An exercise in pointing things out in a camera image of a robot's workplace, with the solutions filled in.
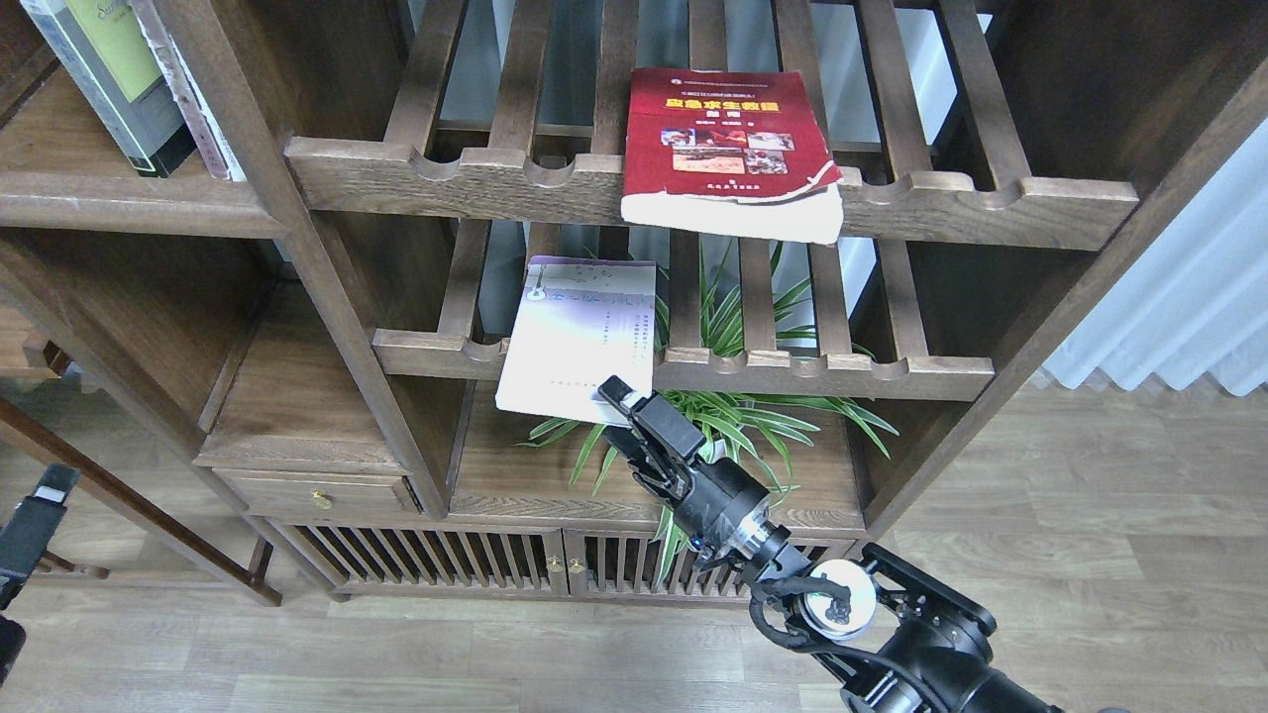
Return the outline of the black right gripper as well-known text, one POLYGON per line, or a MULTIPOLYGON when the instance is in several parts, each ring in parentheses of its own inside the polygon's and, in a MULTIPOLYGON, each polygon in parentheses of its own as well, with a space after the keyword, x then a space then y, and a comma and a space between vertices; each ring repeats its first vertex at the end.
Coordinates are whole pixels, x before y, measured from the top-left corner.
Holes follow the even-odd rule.
POLYGON ((661 392, 639 396, 619 377, 597 387, 598 397, 618 410, 618 424, 602 436, 628 461, 634 480, 672 513, 661 565, 683 546, 697 551, 697 565, 792 565, 787 528, 767 518, 770 491, 729 458, 705 463, 675 461, 643 422, 689 420, 661 392))

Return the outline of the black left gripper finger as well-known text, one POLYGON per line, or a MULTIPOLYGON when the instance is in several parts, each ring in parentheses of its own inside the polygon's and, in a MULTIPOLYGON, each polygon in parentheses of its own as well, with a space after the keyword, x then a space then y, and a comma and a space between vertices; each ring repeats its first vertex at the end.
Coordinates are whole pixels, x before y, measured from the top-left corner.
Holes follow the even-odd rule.
POLYGON ((80 469, 49 464, 36 490, 16 506, 1 532, 1 609, 18 595, 27 579, 49 547, 60 520, 66 514, 68 492, 76 486, 80 469))

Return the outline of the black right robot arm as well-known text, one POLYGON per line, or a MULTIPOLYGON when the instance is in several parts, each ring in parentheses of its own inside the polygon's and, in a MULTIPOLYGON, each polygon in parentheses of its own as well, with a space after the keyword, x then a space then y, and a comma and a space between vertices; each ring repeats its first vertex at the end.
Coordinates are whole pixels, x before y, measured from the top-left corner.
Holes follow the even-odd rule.
POLYGON ((992 667, 997 623, 978 603, 883 546, 812 562, 771 523, 767 488, 729 458, 702 457, 706 436, 670 400, 619 377, 597 392, 616 412, 605 439, 670 507, 697 571, 738 573, 754 627, 828 669, 847 710, 1050 710, 992 667))

